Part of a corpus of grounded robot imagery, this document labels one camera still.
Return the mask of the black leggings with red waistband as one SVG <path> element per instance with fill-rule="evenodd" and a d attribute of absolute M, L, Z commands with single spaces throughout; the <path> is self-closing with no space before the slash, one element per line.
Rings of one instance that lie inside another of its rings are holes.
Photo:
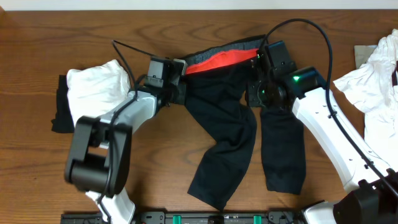
<path fill-rule="evenodd" d="M 256 141 L 270 191 L 298 195 L 306 176 L 304 126 L 289 111 L 241 104 L 256 75 L 259 36 L 185 56 L 185 107 L 215 140 L 197 168 L 188 193 L 223 210 L 245 176 Z"/>

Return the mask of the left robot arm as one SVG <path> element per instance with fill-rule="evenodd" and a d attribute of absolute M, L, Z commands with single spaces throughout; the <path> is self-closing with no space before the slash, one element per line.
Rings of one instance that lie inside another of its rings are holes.
<path fill-rule="evenodd" d="M 149 71 L 127 98 L 96 118 L 78 119 L 64 178 L 98 206 L 104 223 L 133 223 L 135 204 L 125 184 L 132 135 L 161 108 L 184 104 L 187 62 L 151 57 Z"/>

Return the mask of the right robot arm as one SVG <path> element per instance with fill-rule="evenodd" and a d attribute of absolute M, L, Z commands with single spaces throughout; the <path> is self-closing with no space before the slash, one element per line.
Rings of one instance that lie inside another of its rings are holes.
<path fill-rule="evenodd" d="M 349 122 L 314 67 L 297 69 L 283 41 L 261 44 L 249 106 L 295 115 L 334 165 L 346 196 L 301 211 L 299 223 L 397 223 L 397 169 L 372 150 Z"/>

